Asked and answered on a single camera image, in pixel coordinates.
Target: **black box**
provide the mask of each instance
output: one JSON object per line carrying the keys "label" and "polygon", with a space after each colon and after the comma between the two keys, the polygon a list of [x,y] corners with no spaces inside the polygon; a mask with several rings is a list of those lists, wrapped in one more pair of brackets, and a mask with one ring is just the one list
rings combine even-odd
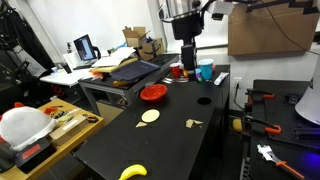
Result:
{"label": "black box", "polygon": [[15,155],[16,166],[25,174],[50,157],[56,149],[45,139],[39,139]]}

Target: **red cup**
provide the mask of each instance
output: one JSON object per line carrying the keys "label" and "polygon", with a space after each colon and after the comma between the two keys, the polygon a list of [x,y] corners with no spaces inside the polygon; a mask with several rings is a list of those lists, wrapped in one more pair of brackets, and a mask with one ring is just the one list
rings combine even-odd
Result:
{"label": "red cup", "polygon": [[180,77],[180,63],[172,63],[170,64],[171,73],[174,78]]}

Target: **black table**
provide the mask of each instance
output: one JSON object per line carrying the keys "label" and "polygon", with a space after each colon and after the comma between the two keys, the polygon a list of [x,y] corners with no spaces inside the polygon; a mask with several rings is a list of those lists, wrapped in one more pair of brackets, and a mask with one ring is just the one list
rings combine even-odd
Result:
{"label": "black table", "polygon": [[[217,66],[212,79],[229,69],[229,65]],[[118,179],[126,167],[143,164],[147,176],[132,179],[201,179],[208,155],[222,151],[229,109],[229,76],[220,86],[196,81],[165,85],[168,92],[162,101],[149,104],[137,99],[76,152],[96,178]],[[210,98],[211,103],[198,104],[201,97]],[[158,120],[135,128],[149,109],[160,111]],[[189,129],[185,127],[188,119],[203,124]]]}
{"label": "black table", "polygon": [[[308,84],[309,82],[305,81],[255,80],[255,89],[275,92],[276,97],[270,100],[262,100],[256,97],[253,103],[253,117],[280,125],[282,127],[282,136],[292,136],[292,130],[295,126],[316,126],[305,119],[301,119],[302,117],[299,117],[294,111],[294,105],[288,104],[286,98],[283,98],[286,97],[285,94],[303,95]],[[270,139],[264,132],[263,126],[253,125],[250,145],[250,174],[253,179],[292,179],[291,176],[284,173],[280,168],[275,167],[273,162],[266,162],[261,158],[262,156],[257,150],[257,144],[260,141],[266,145],[270,145],[280,160],[286,161],[288,165],[305,177],[311,179],[320,178],[319,152]]]}

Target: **white wall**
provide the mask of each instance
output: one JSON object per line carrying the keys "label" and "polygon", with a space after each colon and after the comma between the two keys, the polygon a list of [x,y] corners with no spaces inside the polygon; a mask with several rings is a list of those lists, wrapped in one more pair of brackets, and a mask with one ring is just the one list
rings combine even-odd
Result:
{"label": "white wall", "polygon": [[27,1],[60,55],[85,34],[101,51],[116,47],[125,42],[124,26],[145,26],[154,37],[147,0]]}

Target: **cardboard box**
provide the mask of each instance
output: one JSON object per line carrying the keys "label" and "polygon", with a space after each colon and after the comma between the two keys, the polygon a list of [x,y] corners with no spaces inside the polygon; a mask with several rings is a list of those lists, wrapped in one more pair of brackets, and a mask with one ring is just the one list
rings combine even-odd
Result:
{"label": "cardboard box", "polygon": [[84,116],[76,116],[68,123],[51,132],[49,134],[49,139],[53,145],[61,146],[85,128],[88,123],[89,122]]}
{"label": "cardboard box", "polygon": [[125,28],[122,30],[128,47],[140,47],[147,42],[147,33],[145,27]]}
{"label": "cardboard box", "polygon": [[246,13],[246,8],[246,5],[238,4],[229,16],[228,55],[310,49],[318,14],[303,15],[302,8],[289,8],[288,3],[269,7],[281,30],[299,47],[281,32],[267,8],[253,10],[251,13]]}
{"label": "cardboard box", "polygon": [[164,46],[161,38],[156,38],[150,43],[145,43],[139,49],[139,57],[142,60],[148,61],[164,52]]}

